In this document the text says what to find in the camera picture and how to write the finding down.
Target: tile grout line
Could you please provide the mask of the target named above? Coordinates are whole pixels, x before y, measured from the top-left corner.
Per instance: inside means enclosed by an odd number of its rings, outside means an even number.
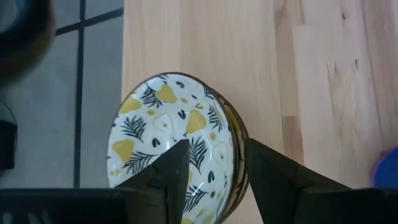
[[[86,14],[86,0],[80,0],[80,23],[84,24]],[[73,187],[80,188],[80,161],[81,161],[81,106],[83,101],[83,66],[84,66],[84,26],[78,28],[78,55],[76,78],[76,106],[75,106],[75,153],[73,166]]]
[[[84,21],[81,20],[80,22],[58,28],[55,32],[55,35],[66,34],[66,33],[72,32],[72,31],[76,31],[82,26],[89,27],[89,26],[93,26],[95,24],[99,24],[101,22],[115,19],[117,17],[122,16],[123,13],[124,13],[124,8],[122,7],[120,9],[116,9],[116,10],[101,14],[99,16],[92,17],[90,19],[85,19]]]

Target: tile floor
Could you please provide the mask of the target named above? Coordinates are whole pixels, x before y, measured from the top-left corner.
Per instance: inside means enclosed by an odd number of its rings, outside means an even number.
[[[80,22],[80,1],[55,0],[57,28]],[[123,7],[123,0],[85,2],[86,19]],[[123,17],[84,28],[81,94],[78,33],[58,35],[27,78],[0,90],[18,124],[16,167],[0,173],[0,188],[107,187],[106,142],[121,99]]]

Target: wooden countertop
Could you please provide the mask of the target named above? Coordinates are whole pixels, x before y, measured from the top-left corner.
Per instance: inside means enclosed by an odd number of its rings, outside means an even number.
[[[166,71],[224,95],[251,137],[350,187],[398,146],[398,1],[126,0],[123,98]],[[228,223],[261,223],[252,193]]]

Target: ceramic plate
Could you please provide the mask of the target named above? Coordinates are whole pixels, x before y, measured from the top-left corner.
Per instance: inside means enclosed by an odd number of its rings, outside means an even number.
[[[235,140],[234,180],[231,193],[227,202],[225,218],[228,217],[241,203],[249,186],[248,174],[244,163],[244,140],[248,138],[248,131],[235,108],[228,100],[217,94],[224,111],[233,127],[233,140]]]
[[[180,139],[191,144],[183,223],[214,223],[231,190],[233,140],[216,96],[185,74],[152,77],[123,102],[109,136],[109,185],[137,174]]]

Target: black palm leaf print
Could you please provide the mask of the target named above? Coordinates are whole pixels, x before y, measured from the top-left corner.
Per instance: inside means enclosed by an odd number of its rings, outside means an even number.
[[[214,106],[210,106],[207,115],[209,116],[209,123],[214,125],[212,128],[218,128],[218,132],[220,132],[223,129],[223,123],[220,121],[220,117],[217,113],[216,108]]]
[[[184,88],[184,87],[185,87],[184,83],[182,83],[182,82],[175,82],[175,84],[177,84],[177,85],[180,86],[181,88]]]
[[[163,80],[163,82],[166,83],[166,81],[169,78],[169,76],[166,75],[166,74],[163,74],[163,75],[159,75],[159,78],[161,78]]]
[[[149,161],[156,155],[150,155],[143,152],[133,152],[130,160],[125,163],[123,168],[127,168],[127,174],[131,170],[132,175],[136,175],[138,172],[148,166]]]
[[[206,152],[206,141],[201,140],[201,136],[196,141],[194,140],[194,138],[191,139],[189,161],[198,169],[200,174],[200,166],[205,159]]]
[[[147,123],[144,122],[143,118],[136,118],[137,115],[134,115],[134,117],[132,117],[132,120],[130,120],[129,117],[126,117],[126,120],[124,120],[124,125],[121,126],[123,128],[122,132],[124,132],[124,134],[127,136],[135,137],[141,142],[144,142],[141,139],[141,136],[145,130],[145,125]]]
[[[205,97],[215,100],[213,93],[207,87],[204,86],[203,91],[205,92]]]
[[[191,210],[199,203],[200,199],[206,194],[208,194],[208,192],[200,190],[195,185],[193,185],[193,187],[189,186],[185,194],[184,212],[191,212]]]
[[[148,108],[150,108],[151,106],[156,106],[156,108],[159,108],[160,106],[163,105],[155,94],[156,91],[151,87],[149,87],[149,85],[147,84],[147,90],[145,90],[141,99],[145,105],[148,105]]]

